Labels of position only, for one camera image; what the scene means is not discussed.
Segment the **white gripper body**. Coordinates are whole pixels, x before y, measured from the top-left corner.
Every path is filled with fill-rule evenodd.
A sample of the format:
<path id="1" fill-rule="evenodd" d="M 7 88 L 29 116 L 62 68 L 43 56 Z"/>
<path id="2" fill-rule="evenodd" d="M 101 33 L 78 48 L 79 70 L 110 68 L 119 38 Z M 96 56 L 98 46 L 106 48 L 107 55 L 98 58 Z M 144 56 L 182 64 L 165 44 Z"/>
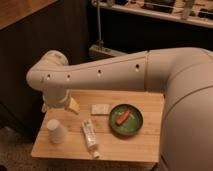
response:
<path id="1" fill-rule="evenodd" d="M 43 100 L 50 108 L 66 108 L 70 102 L 70 93 L 66 89 L 50 89 L 43 92 Z"/>

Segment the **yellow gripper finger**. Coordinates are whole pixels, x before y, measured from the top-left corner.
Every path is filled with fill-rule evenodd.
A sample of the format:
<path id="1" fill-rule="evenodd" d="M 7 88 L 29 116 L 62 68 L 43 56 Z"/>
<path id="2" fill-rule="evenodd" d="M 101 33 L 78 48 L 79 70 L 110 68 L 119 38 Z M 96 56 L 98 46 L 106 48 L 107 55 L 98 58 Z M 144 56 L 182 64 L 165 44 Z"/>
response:
<path id="1" fill-rule="evenodd" d="M 75 114 L 78 114 L 80 107 L 79 107 L 79 104 L 77 103 L 77 101 L 74 98 L 70 98 L 65 109 L 67 111 L 74 112 Z"/>
<path id="2" fill-rule="evenodd" d="M 45 112 L 47 111 L 47 106 L 46 106 L 45 103 L 42 105 L 41 111 L 42 111 L 43 113 L 45 113 Z"/>

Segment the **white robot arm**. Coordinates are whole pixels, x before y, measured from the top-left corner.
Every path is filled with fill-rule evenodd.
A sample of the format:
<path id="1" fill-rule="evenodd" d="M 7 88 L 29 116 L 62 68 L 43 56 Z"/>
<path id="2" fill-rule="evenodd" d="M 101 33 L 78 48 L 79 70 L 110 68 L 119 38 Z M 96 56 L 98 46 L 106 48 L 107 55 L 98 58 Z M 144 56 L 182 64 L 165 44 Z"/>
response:
<path id="1" fill-rule="evenodd" d="M 27 83 L 47 106 L 66 108 L 70 89 L 165 95 L 159 171 L 213 171 L 213 52 L 194 47 L 142 51 L 70 65 L 56 50 L 32 66 Z"/>

